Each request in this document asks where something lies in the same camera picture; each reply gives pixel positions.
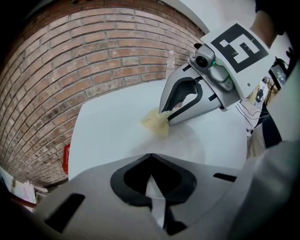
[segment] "yellow sponge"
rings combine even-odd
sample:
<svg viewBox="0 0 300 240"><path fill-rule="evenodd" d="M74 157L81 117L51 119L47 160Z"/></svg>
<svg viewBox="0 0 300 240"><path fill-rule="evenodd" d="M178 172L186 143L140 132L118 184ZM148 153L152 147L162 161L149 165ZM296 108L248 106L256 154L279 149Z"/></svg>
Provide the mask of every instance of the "yellow sponge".
<svg viewBox="0 0 300 240"><path fill-rule="evenodd" d="M158 108L155 108L145 116L141 123L156 136L166 137L169 133L168 117L173 112L174 111L166 111L159 113Z"/></svg>

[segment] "table surface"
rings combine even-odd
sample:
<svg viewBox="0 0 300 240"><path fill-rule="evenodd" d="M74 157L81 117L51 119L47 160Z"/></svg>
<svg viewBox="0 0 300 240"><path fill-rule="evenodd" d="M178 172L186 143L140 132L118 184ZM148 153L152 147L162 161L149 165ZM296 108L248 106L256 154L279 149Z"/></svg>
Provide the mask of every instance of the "table surface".
<svg viewBox="0 0 300 240"><path fill-rule="evenodd" d="M72 136L69 180L89 168L145 153L241 169L246 160L246 124L234 106L170 126L164 139L141 125L141 119L159 107L164 85L165 80L142 83L85 103Z"/></svg>

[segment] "cable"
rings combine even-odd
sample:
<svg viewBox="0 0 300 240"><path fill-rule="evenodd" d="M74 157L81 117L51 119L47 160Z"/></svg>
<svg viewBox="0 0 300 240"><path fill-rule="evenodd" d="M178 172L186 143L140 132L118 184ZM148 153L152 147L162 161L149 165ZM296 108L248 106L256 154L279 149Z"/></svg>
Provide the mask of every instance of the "cable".
<svg viewBox="0 0 300 240"><path fill-rule="evenodd" d="M275 86L275 84L272 85L272 87L270 88L269 92L268 92L268 95L267 95L267 98L266 98L266 104L268 104L270 98L271 98L271 93L272 93L272 90L273 90L273 87Z"/></svg>
<svg viewBox="0 0 300 240"><path fill-rule="evenodd" d="M262 117L259 117L259 118L250 118L250 117L248 117L247 116L247 114L245 114L245 116L248 118L248 119L250 119L250 120L256 120L256 119L261 119L261 118L265 118L265 117L267 117L268 115L265 115L265 116L262 116Z"/></svg>
<svg viewBox="0 0 300 240"><path fill-rule="evenodd" d="M249 115L251 115L252 117L254 117L254 114L256 114L256 113L268 113L268 112L262 112L262 111L257 111L257 112L255 112L253 115L248 111L248 109L242 104L242 103L239 103L239 104L241 104L246 110L247 110L247 112L249 113Z"/></svg>
<svg viewBox="0 0 300 240"><path fill-rule="evenodd" d="M249 122L249 120L240 111L239 111L239 113L247 120L247 122L250 124L251 130L253 131L253 127L252 127L251 123Z"/></svg>

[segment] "screen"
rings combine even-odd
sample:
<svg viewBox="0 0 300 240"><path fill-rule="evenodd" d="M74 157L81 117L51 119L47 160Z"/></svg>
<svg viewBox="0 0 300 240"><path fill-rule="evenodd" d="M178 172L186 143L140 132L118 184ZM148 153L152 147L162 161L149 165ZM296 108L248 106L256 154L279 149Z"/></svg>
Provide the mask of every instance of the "screen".
<svg viewBox="0 0 300 240"><path fill-rule="evenodd" d="M281 68L279 64L273 66L271 68L271 72L273 73L274 77L277 79L278 83L280 84L281 87L285 84L286 80L286 74Z"/></svg>

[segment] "plastic bottle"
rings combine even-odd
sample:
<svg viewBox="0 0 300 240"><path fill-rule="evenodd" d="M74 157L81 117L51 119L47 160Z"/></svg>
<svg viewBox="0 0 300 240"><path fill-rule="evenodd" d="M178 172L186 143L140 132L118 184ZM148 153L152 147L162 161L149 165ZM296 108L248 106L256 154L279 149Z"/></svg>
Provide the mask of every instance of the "plastic bottle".
<svg viewBox="0 0 300 240"><path fill-rule="evenodd" d="M174 51L169 51L169 53L168 53L168 59L167 59L167 70L165 72L165 78L168 79L168 77L174 71L175 71Z"/></svg>

